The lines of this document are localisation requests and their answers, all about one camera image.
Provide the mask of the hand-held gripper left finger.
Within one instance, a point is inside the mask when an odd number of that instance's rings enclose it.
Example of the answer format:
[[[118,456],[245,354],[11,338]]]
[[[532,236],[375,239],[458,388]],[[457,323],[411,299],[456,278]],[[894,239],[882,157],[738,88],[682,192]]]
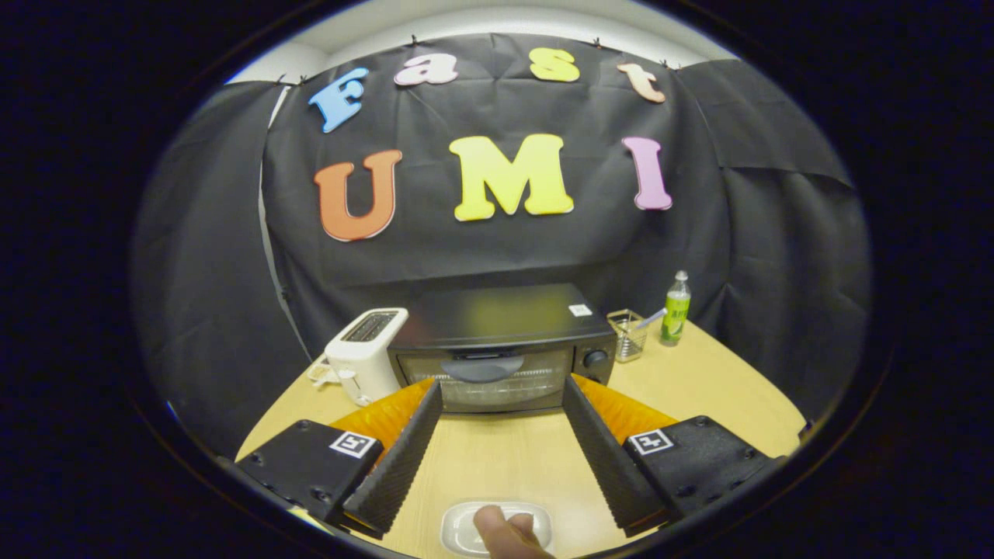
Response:
[[[441,414],[440,383],[422,380],[329,425],[299,418],[237,468],[320,523],[382,539]]]

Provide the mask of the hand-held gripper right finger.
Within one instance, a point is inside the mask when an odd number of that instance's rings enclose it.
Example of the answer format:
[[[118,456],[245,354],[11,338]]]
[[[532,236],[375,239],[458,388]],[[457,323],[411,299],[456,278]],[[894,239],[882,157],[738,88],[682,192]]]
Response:
[[[780,463],[713,418],[678,421],[579,375],[565,380],[562,409],[627,536],[724,502]]]

